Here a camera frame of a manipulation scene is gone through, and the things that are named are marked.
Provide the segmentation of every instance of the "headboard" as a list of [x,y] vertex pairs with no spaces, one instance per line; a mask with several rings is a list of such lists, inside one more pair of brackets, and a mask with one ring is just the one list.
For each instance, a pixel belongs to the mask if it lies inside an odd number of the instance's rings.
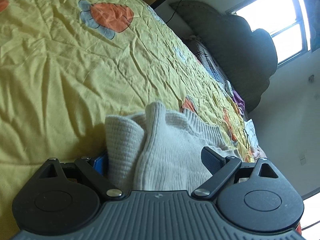
[[203,2],[182,1],[177,13],[201,37],[244,99],[247,111],[255,109],[278,65],[270,34],[262,29],[252,32],[244,18],[222,15]]

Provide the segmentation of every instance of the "knitted garment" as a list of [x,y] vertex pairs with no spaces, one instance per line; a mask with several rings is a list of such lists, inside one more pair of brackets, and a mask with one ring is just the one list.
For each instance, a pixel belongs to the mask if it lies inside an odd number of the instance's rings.
[[188,190],[212,175],[201,162],[210,147],[221,156],[241,158],[224,143],[219,127],[202,122],[189,109],[182,113],[151,103],[145,113],[108,115],[105,121],[109,156],[108,179],[125,193],[130,190]]

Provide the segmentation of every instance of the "window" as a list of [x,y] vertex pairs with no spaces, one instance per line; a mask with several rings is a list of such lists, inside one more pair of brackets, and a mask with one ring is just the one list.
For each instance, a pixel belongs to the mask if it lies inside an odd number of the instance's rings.
[[320,239],[320,193],[303,201],[304,212],[300,221],[302,236],[306,240]]
[[247,20],[252,31],[270,33],[278,65],[310,50],[310,30],[303,0],[255,0],[229,11]]

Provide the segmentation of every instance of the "yellow blanket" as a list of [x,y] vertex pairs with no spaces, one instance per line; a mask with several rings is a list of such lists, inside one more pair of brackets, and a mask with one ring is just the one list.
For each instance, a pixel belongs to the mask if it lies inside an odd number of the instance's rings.
[[155,100],[179,110],[187,95],[234,147],[228,113],[249,159],[236,105],[143,1],[0,0],[0,239],[17,232],[12,199],[47,158],[98,155],[106,114]]

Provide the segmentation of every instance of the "purple cloth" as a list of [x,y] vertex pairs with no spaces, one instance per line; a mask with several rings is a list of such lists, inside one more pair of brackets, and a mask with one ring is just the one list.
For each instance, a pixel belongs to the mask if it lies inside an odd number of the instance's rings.
[[233,90],[232,100],[238,105],[241,111],[241,115],[244,116],[244,110],[245,110],[244,101],[235,90]]

